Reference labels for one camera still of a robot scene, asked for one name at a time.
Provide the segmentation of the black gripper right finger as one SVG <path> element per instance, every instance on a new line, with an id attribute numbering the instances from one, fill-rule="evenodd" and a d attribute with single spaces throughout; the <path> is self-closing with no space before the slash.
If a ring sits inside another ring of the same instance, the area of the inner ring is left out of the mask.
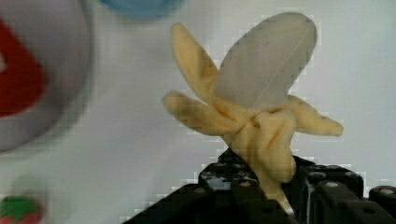
<path id="1" fill-rule="evenodd" d="M 356 198 L 363 196 L 363 178 L 339 165 L 320 165 L 293 157 L 296 172 L 289 183 L 283 184 L 291 208 L 301 224 L 312 224 L 314 193 L 319 183 L 330 189 L 346 187 Z"/>

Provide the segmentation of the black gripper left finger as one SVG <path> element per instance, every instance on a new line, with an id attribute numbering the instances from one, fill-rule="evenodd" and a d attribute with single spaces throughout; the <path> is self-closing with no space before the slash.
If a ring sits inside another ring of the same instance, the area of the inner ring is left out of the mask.
<path id="1" fill-rule="evenodd" d="M 215 205 L 239 205 L 244 201 L 266 201 L 260 181 L 248 164 L 229 148 L 198 175 L 198 186 L 205 189 Z"/>

